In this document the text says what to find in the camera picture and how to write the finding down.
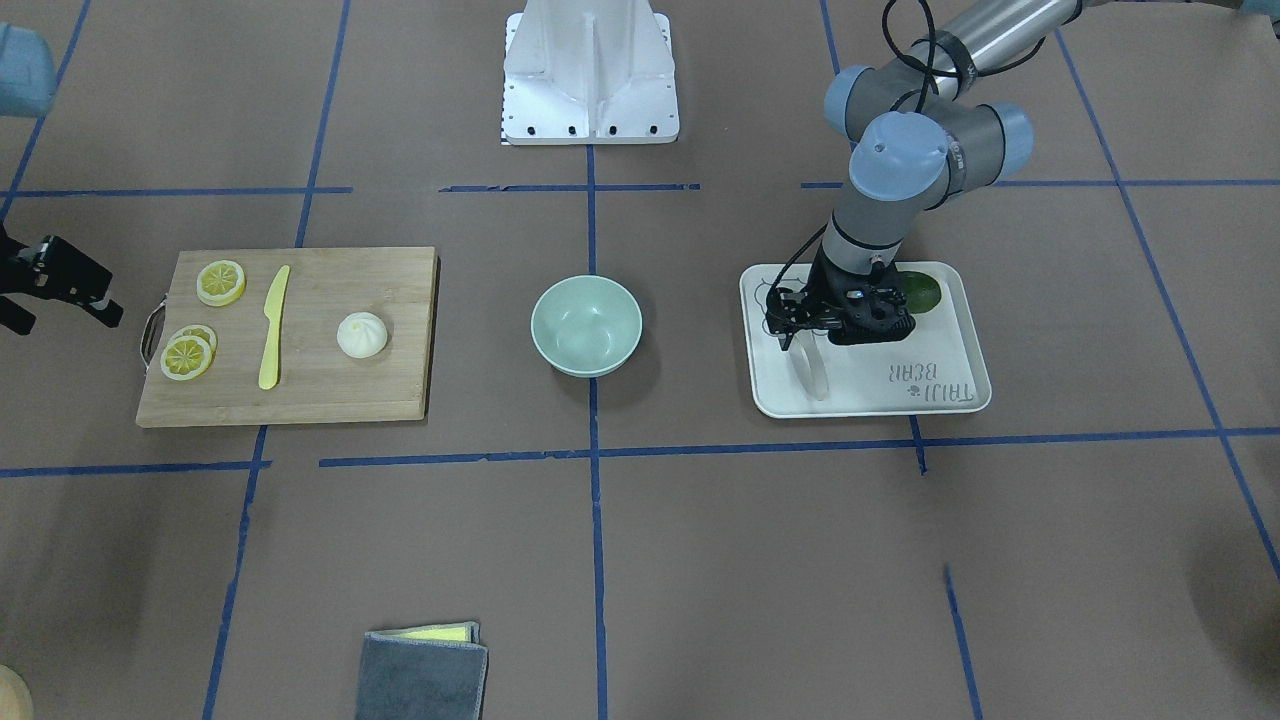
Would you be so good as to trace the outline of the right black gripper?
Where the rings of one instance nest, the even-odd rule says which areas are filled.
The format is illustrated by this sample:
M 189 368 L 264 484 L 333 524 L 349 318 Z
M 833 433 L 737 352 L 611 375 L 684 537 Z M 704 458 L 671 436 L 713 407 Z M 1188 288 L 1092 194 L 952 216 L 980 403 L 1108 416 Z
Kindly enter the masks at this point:
M 36 316 L 10 300 L 13 293 L 74 305 L 119 327 L 124 307 L 109 299 L 110 284 L 110 270 L 59 236 L 28 246 L 1 231 L 1 324 L 15 334 L 28 334 Z

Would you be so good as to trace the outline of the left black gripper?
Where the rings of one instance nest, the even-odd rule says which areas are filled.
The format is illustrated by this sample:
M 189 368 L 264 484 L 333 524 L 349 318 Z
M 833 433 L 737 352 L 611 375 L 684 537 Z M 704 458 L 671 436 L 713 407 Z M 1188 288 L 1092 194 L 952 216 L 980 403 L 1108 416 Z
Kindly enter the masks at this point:
M 800 247 L 778 270 L 765 293 L 765 331 L 790 351 L 796 333 L 823 332 L 836 346 L 899 342 L 916 328 L 908 311 L 895 263 L 874 260 L 868 275 L 849 273 L 818 250 L 800 290 L 782 286 L 808 251 Z

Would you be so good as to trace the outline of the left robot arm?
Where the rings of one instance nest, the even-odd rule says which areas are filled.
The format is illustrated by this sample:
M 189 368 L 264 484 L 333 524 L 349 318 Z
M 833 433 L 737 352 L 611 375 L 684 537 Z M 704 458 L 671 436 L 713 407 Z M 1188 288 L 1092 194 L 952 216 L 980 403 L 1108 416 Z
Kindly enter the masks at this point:
M 1085 3 L 975 1 L 946 23 L 929 3 L 920 9 L 925 32 L 902 47 L 890 29 L 893 3 L 886 3 L 881 32 L 892 59 L 849 67 L 826 91 L 826 119 L 851 143 L 847 182 L 804 245 L 814 255 L 804 284 L 791 290 L 777 275 L 767 292 L 765 331 L 782 350 L 812 332 L 836 346 L 899 342 L 914 332 L 895 261 L 913 222 L 1015 174 L 1036 143 L 1019 106 L 968 106 L 963 95 L 1029 61 Z

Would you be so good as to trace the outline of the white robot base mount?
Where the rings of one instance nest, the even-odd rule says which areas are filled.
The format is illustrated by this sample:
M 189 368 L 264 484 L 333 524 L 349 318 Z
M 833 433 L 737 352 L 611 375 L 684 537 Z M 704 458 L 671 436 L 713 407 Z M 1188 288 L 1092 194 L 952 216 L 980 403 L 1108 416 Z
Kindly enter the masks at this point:
M 500 138 L 512 146 L 672 143 L 669 18 L 649 1 L 527 1 L 506 19 Z

